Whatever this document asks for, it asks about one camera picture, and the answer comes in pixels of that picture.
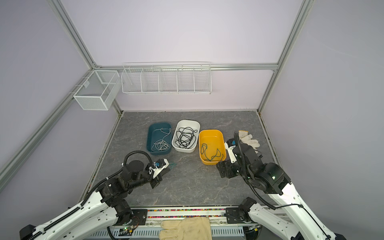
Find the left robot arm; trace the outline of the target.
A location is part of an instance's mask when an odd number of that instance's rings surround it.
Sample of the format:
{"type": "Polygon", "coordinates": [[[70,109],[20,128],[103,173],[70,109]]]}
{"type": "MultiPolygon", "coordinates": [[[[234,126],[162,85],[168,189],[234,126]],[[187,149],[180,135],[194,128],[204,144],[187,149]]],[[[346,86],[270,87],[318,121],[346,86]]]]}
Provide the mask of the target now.
{"type": "Polygon", "coordinates": [[[39,226],[20,230],[22,240],[81,240],[113,225],[129,224],[134,212],[126,201],[132,191],[145,184],[155,188],[169,171],[167,159],[144,165],[131,161],[100,181],[77,205],[39,226]]]}

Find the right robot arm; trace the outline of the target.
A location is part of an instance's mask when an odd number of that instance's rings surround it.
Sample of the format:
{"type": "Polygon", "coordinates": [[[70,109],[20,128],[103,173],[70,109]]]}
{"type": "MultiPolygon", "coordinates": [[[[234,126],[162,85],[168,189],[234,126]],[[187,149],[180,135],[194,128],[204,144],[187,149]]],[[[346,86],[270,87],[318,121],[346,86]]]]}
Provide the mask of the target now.
{"type": "Polygon", "coordinates": [[[258,223],[283,240],[343,240],[331,231],[298,194],[286,172],[275,163],[263,163],[260,154],[249,145],[230,139],[225,143],[230,158],[217,163],[222,178],[241,177],[253,192],[261,190],[275,204],[256,193],[245,198],[230,221],[258,223]]]}

